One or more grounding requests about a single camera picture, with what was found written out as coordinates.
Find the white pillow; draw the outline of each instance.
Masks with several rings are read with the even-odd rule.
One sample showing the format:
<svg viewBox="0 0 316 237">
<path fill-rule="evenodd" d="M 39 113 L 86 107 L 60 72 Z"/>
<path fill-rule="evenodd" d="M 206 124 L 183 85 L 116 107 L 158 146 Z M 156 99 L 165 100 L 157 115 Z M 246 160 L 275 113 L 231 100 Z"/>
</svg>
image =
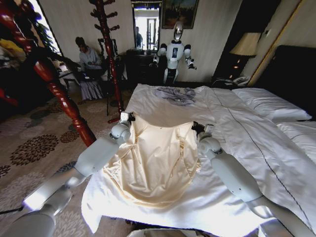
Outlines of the white pillow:
<svg viewBox="0 0 316 237">
<path fill-rule="evenodd" d="M 316 122 L 281 122 L 277 126 L 316 164 Z"/>
<path fill-rule="evenodd" d="M 234 89 L 233 92 L 250 108 L 273 121 L 309 120 L 304 110 L 261 88 Z"/>
</svg>

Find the lampshade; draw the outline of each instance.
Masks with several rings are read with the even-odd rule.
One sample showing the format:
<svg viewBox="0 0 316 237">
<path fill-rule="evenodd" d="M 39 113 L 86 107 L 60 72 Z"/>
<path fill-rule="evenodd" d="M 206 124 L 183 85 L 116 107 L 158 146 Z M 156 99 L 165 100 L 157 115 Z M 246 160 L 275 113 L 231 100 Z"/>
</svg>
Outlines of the lampshade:
<svg viewBox="0 0 316 237">
<path fill-rule="evenodd" d="M 245 33 L 238 44 L 230 51 L 232 54 L 253 56 L 256 49 L 260 33 Z"/>
</svg>

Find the table lamp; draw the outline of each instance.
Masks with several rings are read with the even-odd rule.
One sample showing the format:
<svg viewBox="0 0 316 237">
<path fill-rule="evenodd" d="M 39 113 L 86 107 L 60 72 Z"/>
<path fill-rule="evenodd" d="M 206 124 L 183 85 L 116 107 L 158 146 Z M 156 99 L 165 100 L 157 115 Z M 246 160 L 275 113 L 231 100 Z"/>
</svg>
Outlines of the table lamp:
<svg viewBox="0 0 316 237">
<path fill-rule="evenodd" d="M 240 55 L 240 58 L 233 65 L 230 79 L 238 77 L 248 59 L 256 55 L 260 35 L 261 33 L 244 33 L 238 44 L 230 51 L 231 54 Z"/>
</svg>

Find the headboard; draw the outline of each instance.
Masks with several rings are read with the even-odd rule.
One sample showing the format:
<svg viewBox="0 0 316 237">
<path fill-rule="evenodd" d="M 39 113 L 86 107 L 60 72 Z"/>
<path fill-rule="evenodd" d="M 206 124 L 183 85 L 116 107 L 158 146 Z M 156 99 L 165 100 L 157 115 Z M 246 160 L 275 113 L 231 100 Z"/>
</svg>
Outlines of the headboard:
<svg viewBox="0 0 316 237">
<path fill-rule="evenodd" d="M 316 119 L 316 48 L 281 45 L 255 87 L 264 88 Z"/>
</svg>

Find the coat rack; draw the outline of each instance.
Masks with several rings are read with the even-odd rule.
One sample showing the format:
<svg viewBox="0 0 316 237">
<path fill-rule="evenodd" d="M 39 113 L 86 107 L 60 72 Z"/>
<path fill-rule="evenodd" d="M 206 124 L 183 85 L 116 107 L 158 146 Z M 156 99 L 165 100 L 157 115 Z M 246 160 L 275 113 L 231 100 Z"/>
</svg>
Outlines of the coat rack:
<svg viewBox="0 0 316 237">
<path fill-rule="evenodd" d="M 35 72 L 46 82 L 48 89 L 57 97 L 64 112 L 72 119 L 73 125 L 87 146 L 95 140 L 95 136 L 86 121 L 80 116 L 77 105 L 69 98 L 61 85 L 57 71 L 52 62 L 43 55 L 37 45 L 37 38 L 31 31 L 31 19 L 34 16 L 32 5 L 22 0 L 17 5 L 14 0 L 0 0 L 0 23 L 12 33 L 15 42 L 21 46 L 27 60 L 32 62 Z"/>
<path fill-rule="evenodd" d="M 112 4 L 115 2 L 115 0 L 107 0 L 105 2 L 103 2 L 103 0 L 89 0 L 89 2 L 96 6 L 96 9 L 93 10 L 93 12 L 91 13 L 91 16 L 98 18 L 100 22 L 99 26 L 94 25 L 94 27 L 101 31 L 103 39 L 104 39 L 105 50 L 108 54 L 109 61 L 110 61 L 110 72 L 113 77 L 115 98 L 118 102 L 118 113 L 121 114 L 121 112 L 124 111 L 124 108 L 122 106 L 121 93 L 119 90 L 117 72 L 115 69 L 113 42 L 110 37 L 110 31 L 115 31 L 119 29 L 119 25 L 109 28 L 108 23 L 107 23 L 107 18 L 117 16 L 118 13 L 115 11 L 115 12 L 110 13 L 109 15 L 106 15 L 104 11 L 104 5 Z M 112 120 L 109 120 L 108 123 L 116 122 L 119 119 L 120 118 L 114 118 Z"/>
</svg>

